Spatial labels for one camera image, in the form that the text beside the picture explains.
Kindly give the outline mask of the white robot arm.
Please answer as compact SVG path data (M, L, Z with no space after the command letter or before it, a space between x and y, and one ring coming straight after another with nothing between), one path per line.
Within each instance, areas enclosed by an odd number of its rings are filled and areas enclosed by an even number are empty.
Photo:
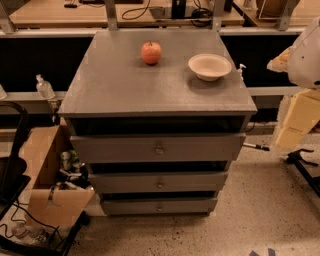
M290 151L320 121L320 17L314 18L294 43L267 64L274 72L286 72L291 83L303 88L284 99L272 147Z

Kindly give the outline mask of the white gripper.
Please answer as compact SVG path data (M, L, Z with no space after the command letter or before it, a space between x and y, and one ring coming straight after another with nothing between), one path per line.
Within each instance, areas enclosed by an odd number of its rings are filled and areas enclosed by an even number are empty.
M276 133L274 146L280 150L293 150L320 122L320 92L307 89L295 94Z

